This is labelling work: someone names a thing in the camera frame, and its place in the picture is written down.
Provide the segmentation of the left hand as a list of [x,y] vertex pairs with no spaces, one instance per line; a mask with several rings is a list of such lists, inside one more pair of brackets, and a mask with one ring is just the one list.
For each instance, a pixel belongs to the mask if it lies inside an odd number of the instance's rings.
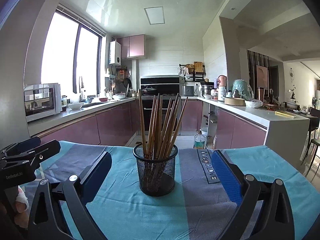
[[28,228],[28,209],[28,198],[20,186],[1,190],[1,215],[9,215],[20,228]]

